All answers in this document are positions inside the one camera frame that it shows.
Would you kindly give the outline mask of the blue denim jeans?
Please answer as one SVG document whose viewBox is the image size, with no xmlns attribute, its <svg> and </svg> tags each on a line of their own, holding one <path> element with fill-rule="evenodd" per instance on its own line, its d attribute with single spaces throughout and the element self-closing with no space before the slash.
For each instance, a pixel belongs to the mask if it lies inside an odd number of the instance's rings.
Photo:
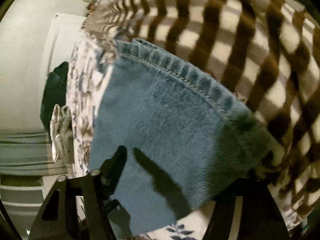
<svg viewBox="0 0 320 240">
<path fill-rule="evenodd" d="M 243 177 L 278 143 L 210 75 L 149 42 L 117 41 L 94 122 L 89 168 L 127 161 L 109 214 L 118 238 L 169 225 Z"/>
</svg>

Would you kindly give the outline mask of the grey striped curtain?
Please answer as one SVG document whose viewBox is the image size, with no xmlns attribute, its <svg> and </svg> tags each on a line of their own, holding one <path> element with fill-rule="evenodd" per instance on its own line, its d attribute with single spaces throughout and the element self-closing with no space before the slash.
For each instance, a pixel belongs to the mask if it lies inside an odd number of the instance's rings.
<svg viewBox="0 0 320 240">
<path fill-rule="evenodd" d="M 65 173 L 53 162 L 46 132 L 1 133 L 1 201 L 23 239 L 45 198 L 42 178 Z"/>
</svg>

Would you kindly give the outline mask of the dark green folded quilt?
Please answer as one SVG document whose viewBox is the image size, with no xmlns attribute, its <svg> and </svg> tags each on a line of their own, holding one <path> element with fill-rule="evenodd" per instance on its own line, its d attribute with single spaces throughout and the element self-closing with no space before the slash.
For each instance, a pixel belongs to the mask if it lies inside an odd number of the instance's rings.
<svg viewBox="0 0 320 240">
<path fill-rule="evenodd" d="M 50 132 L 50 121 L 55 105 L 66 103 L 67 74 L 69 63 L 64 61 L 48 74 L 40 108 L 40 119 L 44 129 Z"/>
</svg>

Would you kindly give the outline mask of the floral bed blanket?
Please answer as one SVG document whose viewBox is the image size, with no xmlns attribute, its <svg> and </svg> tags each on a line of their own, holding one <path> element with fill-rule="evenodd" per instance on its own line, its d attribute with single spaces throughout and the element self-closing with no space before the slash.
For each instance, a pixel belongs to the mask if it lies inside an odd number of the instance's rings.
<svg viewBox="0 0 320 240">
<path fill-rule="evenodd" d="M 112 0 L 81 27 L 68 73 L 74 174 L 88 170 L 93 120 L 123 34 L 166 49 L 221 82 L 282 146 L 254 171 L 266 180 L 288 230 L 319 201 L 319 29 L 284 0 Z"/>
</svg>

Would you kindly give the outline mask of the white bed headboard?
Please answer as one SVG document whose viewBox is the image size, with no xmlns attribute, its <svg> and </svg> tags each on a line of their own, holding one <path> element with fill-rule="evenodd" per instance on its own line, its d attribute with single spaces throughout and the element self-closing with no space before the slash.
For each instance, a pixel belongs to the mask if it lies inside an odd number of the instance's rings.
<svg viewBox="0 0 320 240">
<path fill-rule="evenodd" d="M 52 18 L 40 64 L 41 81 L 55 67 L 71 59 L 73 48 L 81 39 L 80 28 L 84 20 L 84 16 L 62 13 Z"/>
</svg>

